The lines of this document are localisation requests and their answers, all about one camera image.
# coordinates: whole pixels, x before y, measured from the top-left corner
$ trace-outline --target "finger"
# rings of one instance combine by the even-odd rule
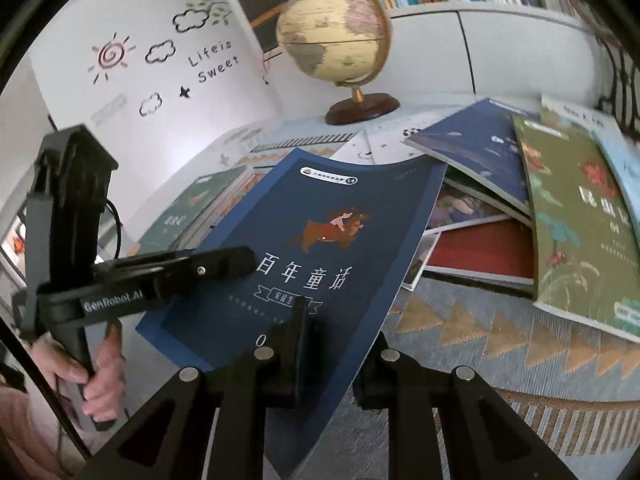
[[[48,338],[40,338],[31,349],[40,370],[46,370],[72,383],[85,384],[89,374],[80,363]]]
[[[105,410],[116,410],[124,394],[124,384],[116,384],[108,393],[97,397],[97,399],[86,400],[82,404],[82,412],[87,415],[104,412]]]
[[[107,335],[100,343],[95,354],[95,363],[98,368],[105,367],[122,354],[122,324],[119,320],[110,322]]]
[[[118,382],[124,383],[123,370],[123,358],[113,360],[109,366],[101,368],[85,386],[84,398],[87,400],[95,399],[107,393]]]

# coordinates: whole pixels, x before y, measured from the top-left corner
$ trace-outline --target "cable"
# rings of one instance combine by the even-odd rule
[[[109,199],[107,199],[107,207],[109,211],[111,211],[113,219],[116,221],[116,253],[113,259],[117,260],[120,257],[120,248],[122,247],[122,224],[120,223],[120,215],[118,215],[116,206],[114,206],[113,202]]]

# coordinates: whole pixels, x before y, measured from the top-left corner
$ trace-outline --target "white wall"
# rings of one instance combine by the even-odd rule
[[[189,1],[195,0],[76,0],[30,50],[56,124],[87,124],[119,162],[110,198],[125,224],[154,190],[217,137],[277,113],[234,13],[226,16],[228,25],[222,17],[215,25],[205,11],[188,10]],[[220,7],[225,14],[229,10]],[[126,68],[122,63],[108,68],[107,59],[100,65],[93,47],[122,44],[127,37]],[[175,53],[164,62],[145,60],[149,49],[165,40],[173,41]],[[170,44],[163,49],[174,51]],[[113,46],[108,52],[120,56],[122,50]],[[180,96],[183,86],[190,89],[189,98]],[[143,110],[151,110],[144,116],[143,102]],[[153,112],[154,103],[160,106]]]

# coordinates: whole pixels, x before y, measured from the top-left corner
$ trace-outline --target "patterned rug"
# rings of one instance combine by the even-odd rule
[[[615,479],[640,443],[636,344],[529,300],[425,278],[399,293],[383,331],[425,367],[473,367],[580,480]],[[387,449],[386,413],[363,412],[349,391],[296,478],[383,480]]]

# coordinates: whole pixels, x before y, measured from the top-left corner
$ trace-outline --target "globe stand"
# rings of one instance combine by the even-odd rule
[[[389,94],[362,93],[359,86],[351,87],[351,99],[336,103],[324,116],[324,122],[331,126],[369,121],[388,114],[400,106],[398,99]]]

